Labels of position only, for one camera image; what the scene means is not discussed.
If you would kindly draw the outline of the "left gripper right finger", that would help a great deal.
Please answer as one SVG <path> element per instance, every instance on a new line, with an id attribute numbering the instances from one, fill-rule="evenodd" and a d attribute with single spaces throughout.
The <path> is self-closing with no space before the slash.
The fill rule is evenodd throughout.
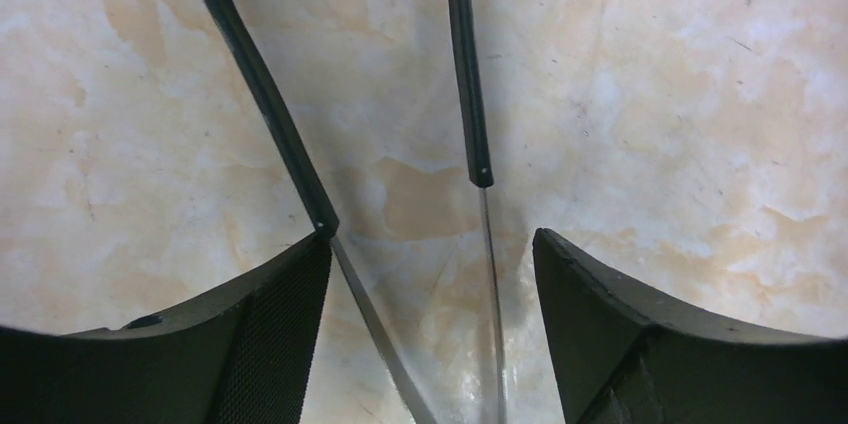
<path id="1" fill-rule="evenodd" d="M 843 423 L 847 343 L 716 314 L 540 228 L 533 264 L 569 423 Z"/>

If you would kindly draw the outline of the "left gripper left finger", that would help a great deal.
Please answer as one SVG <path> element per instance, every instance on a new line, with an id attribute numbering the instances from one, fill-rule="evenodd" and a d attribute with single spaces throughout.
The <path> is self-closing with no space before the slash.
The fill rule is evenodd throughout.
<path id="1" fill-rule="evenodd" d="M 5 423 L 296 423 L 332 253 L 309 235 L 267 263 L 111 330 L 1 331 Z"/>

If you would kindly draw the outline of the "black metal tongs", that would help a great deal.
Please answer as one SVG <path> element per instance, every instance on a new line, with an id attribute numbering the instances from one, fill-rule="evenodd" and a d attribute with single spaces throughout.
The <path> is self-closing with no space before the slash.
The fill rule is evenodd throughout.
<path id="1" fill-rule="evenodd" d="M 233 0 L 203 0 L 238 65 L 283 159 L 315 231 L 330 241 L 366 327 L 398 393 L 418 423 L 436 418 L 405 369 L 397 349 L 356 274 L 337 236 L 339 219 L 310 160 L 285 101 L 250 36 Z M 476 52 L 472 0 L 448 0 L 455 75 L 459 92 L 466 159 L 470 181 L 479 190 L 481 222 L 488 264 L 495 398 L 491 420 L 507 420 L 505 345 L 497 266 L 487 190 L 493 183 L 485 105 Z"/>

